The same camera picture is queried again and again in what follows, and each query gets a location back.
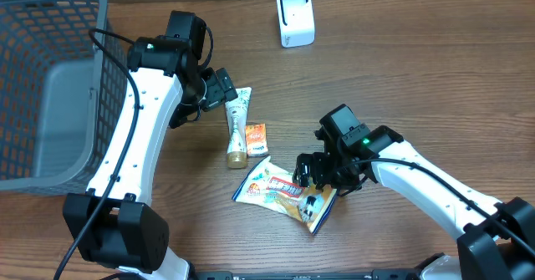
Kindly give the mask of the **white gold cosmetic tube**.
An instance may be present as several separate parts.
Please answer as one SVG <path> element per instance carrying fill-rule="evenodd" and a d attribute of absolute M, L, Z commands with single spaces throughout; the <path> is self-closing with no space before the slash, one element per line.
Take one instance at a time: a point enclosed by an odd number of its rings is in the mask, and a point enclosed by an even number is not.
<path fill-rule="evenodd" d="M 246 123 L 252 88 L 237 89 L 237 98 L 226 102 L 229 144 L 227 147 L 227 167 L 241 169 L 247 166 Z"/>

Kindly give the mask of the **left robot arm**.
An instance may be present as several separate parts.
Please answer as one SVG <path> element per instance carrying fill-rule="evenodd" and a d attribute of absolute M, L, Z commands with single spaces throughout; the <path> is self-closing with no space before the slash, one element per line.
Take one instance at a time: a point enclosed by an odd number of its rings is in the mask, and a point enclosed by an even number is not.
<path fill-rule="evenodd" d="M 169 225 L 151 202 L 166 131 L 237 98 L 228 72 L 209 65 L 213 44 L 204 20 L 174 11 L 164 34 L 130 41 L 118 62 L 127 86 L 111 142 L 86 190 L 68 194 L 63 207 L 70 251 L 114 278 L 196 277 L 171 250 Z"/>

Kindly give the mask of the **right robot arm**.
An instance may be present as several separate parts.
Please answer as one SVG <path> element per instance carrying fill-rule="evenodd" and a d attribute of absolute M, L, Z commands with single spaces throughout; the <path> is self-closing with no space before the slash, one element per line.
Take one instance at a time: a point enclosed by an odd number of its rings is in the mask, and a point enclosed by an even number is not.
<path fill-rule="evenodd" d="M 370 130 L 346 104 L 319 123 L 314 134 L 324 151 L 299 155 L 294 181 L 319 189 L 331 186 L 347 195 L 371 180 L 401 194 L 456 241 L 456 256 L 428 259 L 414 278 L 534 277 L 534 207 L 527 201 L 502 202 L 466 186 L 391 128 Z"/>

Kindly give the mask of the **small orange white packet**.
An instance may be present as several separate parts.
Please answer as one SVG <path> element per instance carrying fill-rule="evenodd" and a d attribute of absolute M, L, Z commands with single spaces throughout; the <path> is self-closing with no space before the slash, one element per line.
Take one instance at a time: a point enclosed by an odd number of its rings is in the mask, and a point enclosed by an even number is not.
<path fill-rule="evenodd" d="M 261 157 L 267 155 L 268 143 L 266 125 L 247 125 L 245 130 L 247 155 L 250 157 Z"/>

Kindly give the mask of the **yellow white snack bag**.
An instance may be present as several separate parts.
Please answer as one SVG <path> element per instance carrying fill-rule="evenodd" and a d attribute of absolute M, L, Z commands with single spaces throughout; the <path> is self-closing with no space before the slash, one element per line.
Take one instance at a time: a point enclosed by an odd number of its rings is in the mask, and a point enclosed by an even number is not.
<path fill-rule="evenodd" d="M 290 216 L 315 235 L 329 217 L 337 192 L 330 187 L 299 186 L 293 174 L 274 165 L 269 155 L 247 173 L 232 199 Z"/>

